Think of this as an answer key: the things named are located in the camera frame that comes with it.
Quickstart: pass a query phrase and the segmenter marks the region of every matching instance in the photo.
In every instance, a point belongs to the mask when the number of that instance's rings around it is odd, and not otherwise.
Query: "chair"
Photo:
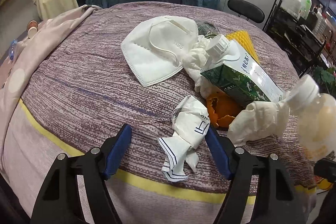
[[[227,6],[230,10],[238,13],[238,16],[243,15],[256,23],[261,23],[265,19],[264,12],[256,5],[249,3],[245,0],[229,0]]]

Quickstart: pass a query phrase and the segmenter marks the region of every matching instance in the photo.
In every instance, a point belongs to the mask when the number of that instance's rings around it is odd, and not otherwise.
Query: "white bottle cap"
[[[37,33],[37,28],[36,27],[30,27],[28,30],[28,37],[29,39],[33,38],[34,35]]]
[[[297,116],[317,97],[318,93],[319,86],[314,79],[310,75],[305,75],[285,95],[284,101],[288,103],[293,115]]]
[[[210,40],[205,51],[212,57],[214,63],[219,61],[230,45],[230,41],[222,34],[215,36]]]

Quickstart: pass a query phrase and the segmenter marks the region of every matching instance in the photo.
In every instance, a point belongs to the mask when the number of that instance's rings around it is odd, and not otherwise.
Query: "yellow stripe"
[[[67,143],[63,142],[59,138],[57,138],[54,134],[50,133],[48,130],[43,128],[31,115],[28,108],[23,103],[22,99],[19,100],[19,105],[21,106],[22,110],[25,112],[26,117],[28,121],[31,123],[31,125],[40,132],[44,137],[48,138],[50,141],[52,141],[54,144],[56,144],[59,148],[64,150],[66,153],[68,153],[70,156],[80,156],[84,155],[83,152],[77,150],[76,148],[73,148],[72,146],[68,145]]]
[[[31,113],[29,112],[29,110],[27,109],[27,107],[25,106],[25,104],[23,103],[21,99],[19,100],[19,105],[21,106],[22,110],[25,112],[28,121],[39,133],[41,133],[51,142],[53,142],[58,147],[60,147],[62,150],[64,150],[68,155],[70,156],[83,155],[81,151],[66,144],[65,142],[57,138],[55,135],[47,131],[45,128],[43,128],[34,119],[34,117],[31,115]],[[225,194],[205,193],[205,192],[200,192],[196,190],[179,188],[179,187],[175,187],[169,184],[153,181],[150,179],[145,179],[143,177],[134,175],[130,172],[127,172],[121,169],[118,169],[117,173],[115,174],[115,177],[122,180],[123,182],[126,182],[142,190],[157,193],[163,196],[169,196],[172,198],[179,198],[179,199],[199,201],[199,202],[208,202],[208,203],[218,203],[218,204],[223,203],[224,198],[225,198]],[[307,192],[307,193],[314,193],[316,191],[316,188],[308,190],[307,188],[304,188],[301,185],[296,186],[296,189],[299,191]],[[247,204],[253,205],[254,202],[255,202],[255,196],[250,196],[247,198]]]

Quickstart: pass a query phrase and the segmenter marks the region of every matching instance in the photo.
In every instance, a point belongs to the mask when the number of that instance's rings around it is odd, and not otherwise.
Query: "metal screw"
[[[99,152],[100,152],[100,149],[98,147],[94,147],[94,148],[91,149],[91,153],[94,154],[94,155],[98,154]]]
[[[244,149],[241,148],[241,147],[237,147],[237,148],[235,149],[235,151],[236,151],[237,154],[244,154]]]
[[[58,160],[63,160],[65,158],[65,154],[64,153],[61,153],[57,156],[57,159]]]
[[[269,155],[270,156],[270,158],[272,159],[272,160],[277,160],[279,157],[278,157],[278,155],[277,154],[274,154],[274,153],[272,153],[271,155]]]

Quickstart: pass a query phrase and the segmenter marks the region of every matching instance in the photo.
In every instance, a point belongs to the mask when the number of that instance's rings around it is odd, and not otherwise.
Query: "concrete floor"
[[[323,202],[324,198],[326,197],[327,193],[328,192],[326,191],[326,192],[322,192],[322,193],[317,194],[317,196],[316,196],[316,206],[311,211],[311,213],[309,215],[309,218],[307,220],[307,224],[312,224],[312,222],[317,218],[317,216],[319,214],[319,211],[320,211],[320,208],[321,208],[321,205],[322,205],[322,202]]]

